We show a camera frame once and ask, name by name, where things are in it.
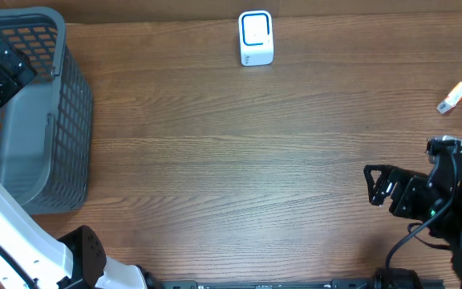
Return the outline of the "small orange box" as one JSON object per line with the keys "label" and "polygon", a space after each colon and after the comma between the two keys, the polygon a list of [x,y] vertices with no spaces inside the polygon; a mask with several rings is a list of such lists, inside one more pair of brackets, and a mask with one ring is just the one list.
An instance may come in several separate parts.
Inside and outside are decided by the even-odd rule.
{"label": "small orange box", "polygon": [[443,99],[436,110],[440,114],[445,114],[452,110],[460,101],[462,100],[462,82],[459,82],[447,95],[445,99]]}

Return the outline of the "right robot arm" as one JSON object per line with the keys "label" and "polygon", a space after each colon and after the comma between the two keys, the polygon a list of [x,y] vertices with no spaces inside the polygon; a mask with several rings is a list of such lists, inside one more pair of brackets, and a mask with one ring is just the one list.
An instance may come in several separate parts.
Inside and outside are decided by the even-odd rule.
{"label": "right robot arm", "polygon": [[443,239],[442,250],[451,252],[452,269],[462,286],[462,140],[430,139],[426,153],[433,165],[428,174],[394,165],[366,165],[369,202],[381,206],[389,197],[389,211],[411,220],[407,235],[389,251],[384,269],[377,272],[376,288],[421,288],[414,271],[391,266],[395,252],[424,229]]}

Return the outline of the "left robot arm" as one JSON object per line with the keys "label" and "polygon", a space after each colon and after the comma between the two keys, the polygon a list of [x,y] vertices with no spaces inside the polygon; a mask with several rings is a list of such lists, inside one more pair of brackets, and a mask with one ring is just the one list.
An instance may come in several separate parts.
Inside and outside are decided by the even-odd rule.
{"label": "left robot arm", "polygon": [[[0,38],[0,108],[37,75],[25,53]],[[59,239],[43,230],[0,183],[0,283],[5,288],[153,289],[138,265],[106,255],[89,226]]]}

